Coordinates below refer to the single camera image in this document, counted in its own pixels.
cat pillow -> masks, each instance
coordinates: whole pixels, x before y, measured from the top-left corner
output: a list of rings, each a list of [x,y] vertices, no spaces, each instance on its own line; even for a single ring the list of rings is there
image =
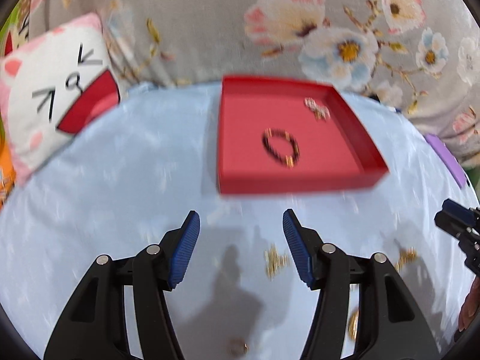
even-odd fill
[[[0,60],[0,114],[17,183],[122,96],[93,13]]]

purple box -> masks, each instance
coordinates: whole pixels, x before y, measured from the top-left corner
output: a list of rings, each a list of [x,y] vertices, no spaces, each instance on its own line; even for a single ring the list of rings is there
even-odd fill
[[[435,150],[436,154],[438,154],[443,163],[447,166],[458,186],[463,188],[467,182],[465,171],[460,166],[457,159],[453,157],[452,153],[450,153],[450,150],[447,149],[445,144],[436,135],[427,134],[425,135],[425,140],[430,144],[430,146]]]

red cat mouth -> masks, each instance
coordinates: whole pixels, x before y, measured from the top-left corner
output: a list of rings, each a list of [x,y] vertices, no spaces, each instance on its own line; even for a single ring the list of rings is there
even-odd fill
[[[11,32],[8,31],[7,36],[5,37],[5,44],[3,48],[3,55],[7,56],[14,50],[14,42],[11,38]]]
[[[87,124],[120,102],[118,85],[109,70],[98,76],[66,112],[57,130],[78,134]]]

red box lid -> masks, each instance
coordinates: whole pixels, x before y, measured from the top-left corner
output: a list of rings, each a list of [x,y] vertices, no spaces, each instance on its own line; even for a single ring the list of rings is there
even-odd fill
[[[305,106],[310,97],[328,107],[318,120]],[[288,132],[298,143],[293,168],[264,147],[268,128]],[[282,155],[291,145],[270,138]],[[333,191],[373,186],[388,168],[356,115],[331,86],[291,79],[225,76],[218,127],[221,193],[259,194]]]

beaded bracelet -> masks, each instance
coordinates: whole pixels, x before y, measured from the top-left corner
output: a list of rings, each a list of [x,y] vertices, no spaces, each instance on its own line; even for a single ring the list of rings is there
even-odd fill
[[[271,145],[269,139],[272,137],[280,137],[285,139],[293,149],[292,155],[280,155]],[[263,146],[267,150],[267,152],[277,161],[281,162],[282,164],[286,165],[288,168],[293,168],[297,163],[300,157],[299,146],[295,138],[293,138],[289,133],[285,130],[272,130],[268,128],[263,133],[262,137]]]

